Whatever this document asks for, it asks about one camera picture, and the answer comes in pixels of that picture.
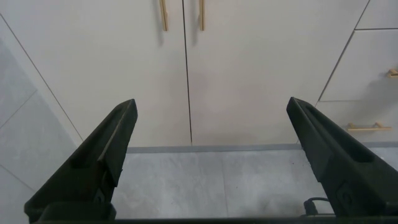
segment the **cabinet handle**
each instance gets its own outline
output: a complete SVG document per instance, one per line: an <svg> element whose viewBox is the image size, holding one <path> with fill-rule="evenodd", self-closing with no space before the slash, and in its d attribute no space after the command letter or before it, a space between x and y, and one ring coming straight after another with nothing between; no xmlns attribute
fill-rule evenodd
<svg viewBox="0 0 398 224"><path fill-rule="evenodd" d="M395 69L390 69L387 77L389 78L398 78L398 72Z"/></svg>
<svg viewBox="0 0 398 224"><path fill-rule="evenodd" d="M348 123L349 128L347 131L389 131L392 130L392 127L384 127L380 123L374 123L374 126L371 128L359 128L356 127L353 123Z"/></svg>
<svg viewBox="0 0 398 224"><path fill-rule="evenodd" d="M205 0L199 0L199 23L200 30L205 30Z"/></svg>
<svg viewBox="0 0 398 224"><path fill-rule="evenodd" d="M163 23L163 30L169 30L169 22L167 20L167 11L166 11L166 0L159 0L160 3L160 13L162 14L162 23Z"/></svg>

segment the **gray floor tile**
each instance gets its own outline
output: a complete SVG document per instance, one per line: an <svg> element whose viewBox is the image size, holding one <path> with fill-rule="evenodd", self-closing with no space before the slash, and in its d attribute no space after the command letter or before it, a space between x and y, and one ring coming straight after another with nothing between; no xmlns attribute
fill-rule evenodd
<svg viewBox="0 0 398 224"><path fill-rule="evenodd" d="M0 126L36 91L14 56L0 40Z"/></svg>
<svg viewBox="0 0 398 224"><path fill-rule="evenodd" d="M0 167L0 223L28 223L24 204L33 191Z"/></svg>
<svg viewBox="0 0 398 224"><path fill-rule="evenodd" d="M223 168L231 217L296 217L303 202L326 197L301 150L224 152ZM320 213L333 213L327 202Z"/></svg>
<svg viewBox="0 0 398 224"><path fill-rule="evenodd" d="M117 218L226 217L219 153L128 154L112 203Z"/></svg>
<svg viewBox="0 0 398 224"><path fill-rule="evenodd" d="M41 95L35 93L0 129L0 164L38 190L75 150Z"/></svg>

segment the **tile grout line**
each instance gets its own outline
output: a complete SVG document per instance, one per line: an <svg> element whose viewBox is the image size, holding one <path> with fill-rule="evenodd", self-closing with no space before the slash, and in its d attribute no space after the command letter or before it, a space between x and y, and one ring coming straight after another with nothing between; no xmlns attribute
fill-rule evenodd
<svg viewBox="0 0 398 224"><path fill-rule="evenodd" d="M220 160L221 160L221 172L223 173L223 184L224 184L224 198L225 198L225 209L226 209L226 216L229 217L229 211L228 211L228 202L226 199L226 188L225 188L225 174L224 174L224 162L222 158L222 154L224 152L220 153Z"/></svg>
<svg viewBox="0 0 398 224"><path fill-rule="evenodd" d="M4 124L2 124L1 126L0 126L0 129L19 111L19 109L21 109L24 105L25 105L25 103L26 102L28 102L29 100L30 100L30 98L35 94L37 92L37 90L35 90L29 97L28 97L28 99L26 99L25 100L25 102L23 103L23 104L21 104L20 105L20 107L18 107L18 109L17 110L15 110L15 112L13 112L13 114L6 120L6 122L4 122Z"/></svg>
<svg viewBox="0 0 398 224"><path fill-rule="evenodd" d="M2 16L2 14L0 13L0 17L1 19L3 19L4 23L7 25L8 29L11 31L12 35L14 36L14 38L17 40L18 44L20 45L20 47L22 48L22 50L24 51L24 53L26 54L27 58L29 59L29 61L32 63L33 67L36 69L37 73L40 75L40 77L42 78L45 86L50 90L51 95L54 97L55 101L58 103L58 105L61 107L61 110L63 111L63 113L65 114L65 116L68 118L70 124L73 126L73 128L75 129L77 135L79 135L80 139L83 141L83 138L81 137L80 133L77 131L75 125L72 123L72 120L69 118L67 112L63 109L62 105L60 104L60 102L58 101L57 97L55 97L53 91L51 90L50 86L47 84L47 82L45 81L45 79L43 78L42 74L39 72L39 69L36 67L35 63L33 63L33 60L30 58L29 54L26 52L24 46L22 46L21 42L19 41L19 39L17 38L17 36L15 35L14 31L12 31L11 27L9 26L9 24L7 23L6 19Z"/></svg>
<svg viewBox="0 0 398 224"><path fill-rule="evenodd" d="M3 165L0 164L0 167L3 168L6 172L8 172L10 175L12 175L15 179L17 179L19 182L21 182L25 187L27 187L29 190L33 191L33 193L36 193L36 190L34 190L32 187L29 187L25 182L23 182L20 178L18 178L16 175L14 175L11 171L9 171L7 168L5 168Z"/></svg>

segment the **wall tile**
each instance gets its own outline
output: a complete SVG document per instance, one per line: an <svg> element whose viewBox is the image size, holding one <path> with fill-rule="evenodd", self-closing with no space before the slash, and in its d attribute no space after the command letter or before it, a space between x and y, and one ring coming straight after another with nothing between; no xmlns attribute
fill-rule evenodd
<svg viewBox="0 0 398 224"><path fill-rule="evenodd" d="M28 223L24 204L34 192L0 166L0 223Z"/></svg>
<svg viewBox="0 0 398 224"><path fill-rule="evenodd" d="M36 91L0 39L0 126Z"/></svg>
<svg viewBox="0 0 398 224"><path fill-rule="evenodd" d="M41 95L35 93L0 129L0 164L38 190L75 150Z"/></svg>

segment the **cabinet door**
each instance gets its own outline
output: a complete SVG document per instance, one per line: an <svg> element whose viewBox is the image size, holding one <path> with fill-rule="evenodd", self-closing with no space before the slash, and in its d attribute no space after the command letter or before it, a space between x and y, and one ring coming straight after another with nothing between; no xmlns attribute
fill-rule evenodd
<svg viewBox="0 0 398 224"><path fill-rule="evenodd" d="M85 139L134 98L130 146L190 145L182 2L0 0L0 12Z"/></svg>
<svg viewBox="0 0 398 224"><path fill-rule="evenodd" d="M315 104L367 0L184 1L194 145L296 143L291 96Z"/></svg>

